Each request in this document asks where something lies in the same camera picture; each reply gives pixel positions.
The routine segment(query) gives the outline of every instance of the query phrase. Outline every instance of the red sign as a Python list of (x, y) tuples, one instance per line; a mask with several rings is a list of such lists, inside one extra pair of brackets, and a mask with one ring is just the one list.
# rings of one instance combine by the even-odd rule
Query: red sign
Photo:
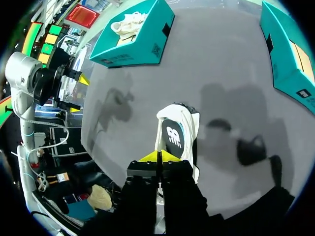
[(77, 4), (65, 18), (86, 28), (91, 28), (99, 13)]

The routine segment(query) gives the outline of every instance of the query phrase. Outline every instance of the box label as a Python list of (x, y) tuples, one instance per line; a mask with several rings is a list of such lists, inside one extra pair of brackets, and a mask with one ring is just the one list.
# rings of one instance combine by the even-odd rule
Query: box label
[(298, 91), (296, 94), (302, 98), (307, 98), (307, 97), (311, 96), (311, 93), (308, 92), (306, 89), (302, 89), (302, 90)]

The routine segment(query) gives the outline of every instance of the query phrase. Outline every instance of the white cable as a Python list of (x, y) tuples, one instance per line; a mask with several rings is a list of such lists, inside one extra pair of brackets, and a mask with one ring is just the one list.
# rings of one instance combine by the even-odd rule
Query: white cable
[[(26, 118), (22, 117), (22, 114), (20, 114), (20, 113), (18, 112), (18, 109), (17, 109), (17, 107), (16, 107), (16, 102), (17, 102), (17, 100), (19, 99), (19, 95), (20, 95), (21, 93), (23, 93), (23, 91), (19, 91), (19, 92), (17, 93), (16, 99), (13, 100), (13, 103), (12, 103), (12, 108), (13, 108), (13, 111), (14, 111), (14, 113), (16, 114), (16, 116), (17, 116), (18, 118), (24, 120), (25, 122), (28, 122), (28, 123), (50, 125), (50, 126), (55, 126), (55, 127), (63, 128), (63, 129), (66, 130), (67, 135), (66, 135), (66, 137), (65, 137), (64, 140), (62, 140), (60, 143), (57, 143), (57, 144), (45, 146), (45, 148), (54, 148), (54, 147), (57, 147), (57, 146), (62, 145), (63, 143), (65, 143), (65, 142), (67, 141), (67, 139), (69, 138), (69, 134), (70, 134), (69, 129), (66, 128), (65, 126), (59, 125), (59, 124), (50, 123), (50, 122), (43, 122), (43, 121), (36, 121), (36, 120), (26, 119)], [(29, 156), (30, 156), (30, 154), (31, 154), (32, 152), (37, 151), (37, 150), (42, 149), (42, 148), (43, 148), (43, 147), (37, 147), (37, 148), (34, 148), (34, 149), (32, 149), (32, 150), (26, 150), (26, 151), (27, 151), (26, 160), (27, 160), (27, 163), (29, 164), (29, 167), (30, 167), (31, 171), (32, 171), (36, 176), (40, 177), (40, 178), (42, 179), (42, 182), (48, 183), (48, 181), (46, 180), (46, 178), (44, 178), (43, 176), (41, 176), (40, 174), (38, 174), (35, 170), (33, 170), (33, 168), (31, 167), (30, 161), (29, 161)]]

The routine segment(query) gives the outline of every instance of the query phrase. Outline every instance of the teal box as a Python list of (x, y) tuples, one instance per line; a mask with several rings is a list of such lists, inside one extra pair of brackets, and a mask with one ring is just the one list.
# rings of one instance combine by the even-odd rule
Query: teal box
[(298, 24), (286, 13), (263, 1), (260, 26), (270, 54), (274, 88), (315, 114), (315, 57)]
[[(132, 42), (117, 46), (119, 35), (111, 29), (113, 22), (120, 22), (125, 14), (147, 13), (140, 32)], [(98, 38), (90, 60), (109, 68), (138, 64), (159, 64), (174, 21), (174, 12), (165, 0), (146, 0), (108, 23)]]

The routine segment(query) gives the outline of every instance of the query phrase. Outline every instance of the barcode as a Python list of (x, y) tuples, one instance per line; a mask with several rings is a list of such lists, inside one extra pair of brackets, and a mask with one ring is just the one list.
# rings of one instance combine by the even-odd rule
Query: barcode
[(153, 45), (152, 53), (156, 55), (157, 58), (159, 58), (160, 51), (161, 51), (161, 48), (158, 46), (158, 44), (155, 43)]

